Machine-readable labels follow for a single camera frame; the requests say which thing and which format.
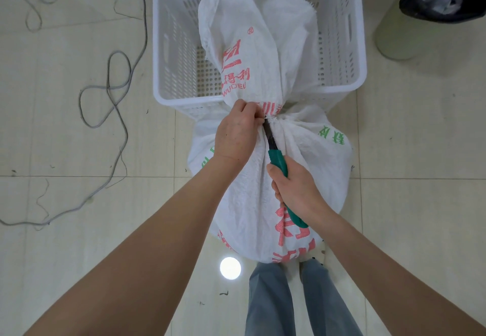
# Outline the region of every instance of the blue pants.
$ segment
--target blue pants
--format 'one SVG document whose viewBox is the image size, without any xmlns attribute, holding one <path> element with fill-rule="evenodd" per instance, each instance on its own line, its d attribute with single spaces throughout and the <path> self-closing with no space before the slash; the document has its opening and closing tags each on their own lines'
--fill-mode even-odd
<svg viewBox="0 0 486 336">
<path fill-rule="evenodd" d="M 305 302 L 314 336 L 362 336 L 328 270 L 316 259 L 302 265 Z M 245 336 L 295 336 L 292 295 L 277 263 L 258 263 L 250 277 Z"/>
</svg>

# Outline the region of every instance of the forearm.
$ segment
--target forearm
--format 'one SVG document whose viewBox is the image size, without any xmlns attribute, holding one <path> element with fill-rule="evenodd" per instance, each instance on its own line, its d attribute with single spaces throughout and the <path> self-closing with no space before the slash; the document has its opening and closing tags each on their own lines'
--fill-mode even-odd
<svg viewBox="0 0 486 336">
<path fill-rule="evenodd" d="M 27 334 L 163 334 L 238 171 L 210 160 Z"/>
<path fill-rule="evenodd" d="M 332 249 L 393 336 L 485 335 L 486 329 L 321 204 L 311 226 Z"/>
</svg>

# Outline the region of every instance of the tied sack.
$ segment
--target tied sack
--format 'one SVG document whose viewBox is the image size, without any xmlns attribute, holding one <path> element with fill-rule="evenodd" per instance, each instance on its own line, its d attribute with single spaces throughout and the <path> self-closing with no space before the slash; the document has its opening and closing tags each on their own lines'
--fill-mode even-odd
<svg viewBox="0 0 486 336">
<path fill-rule="evenodd" d="M 207 58 L 221 71 L 225 103 L 257 102 L 279 149 L 307 168 L 333 210 L 348 192 L 352 148 L 315 105 L 286 105 L 291 94 L 317 86 L 317 20 L 305 0 L 201 0 L 199 33 Z M 214 154 L 220 118 L 199 120 L 188 164 L 196 174 Z M 280 208 L 266 172 L 264 130 L 219 204 L 210 232 L 228 248 L 259 262 L 285 262 L 315 248 L 319 235 L 295 225 Z"/>
</svg>

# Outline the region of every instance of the person's right arm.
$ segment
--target person's right arm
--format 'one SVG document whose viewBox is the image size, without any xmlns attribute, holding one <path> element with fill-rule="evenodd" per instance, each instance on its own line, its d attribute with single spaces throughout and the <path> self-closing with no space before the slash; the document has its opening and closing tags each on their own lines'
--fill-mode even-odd
<svg viewBox="0 0 486 336">
<path fill-rule="evenodd" d="M 321 197 L 312 175 L 286 156 L 288 178 L 268 165 L 280 202 L 312 227 L 393 336 L 486 335 L 486 328 L 391 259 Z"/>
</svg>

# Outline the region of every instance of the green handle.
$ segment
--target green handle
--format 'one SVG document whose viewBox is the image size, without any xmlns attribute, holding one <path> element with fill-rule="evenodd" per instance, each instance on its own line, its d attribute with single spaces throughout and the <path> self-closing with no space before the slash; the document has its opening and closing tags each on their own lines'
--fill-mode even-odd
<svg viewBox="0 0 486 336">
<path fill-rule="evenodd" d="M 287 170 L 287 163 L 285 163 L 285 158 L 282 155 L 282 151 L 280 151 L 279 149 L 270 149 L 268 151 L 268 155 L 270 156 L 271 164 L 280 168 L 283 175 L 287 177 L 289 171 Z M 307 227 L 309 227 L 309 225 L 302 221 L 301 218 L 297 216 L 294 212 L 292 212 L 289 207 L 287 207 L 287 212 L 289 213 L 292 222 L 294 222 L 297 226 L 301 227 L 302 229 L 306 229 Z"/>
</svg>

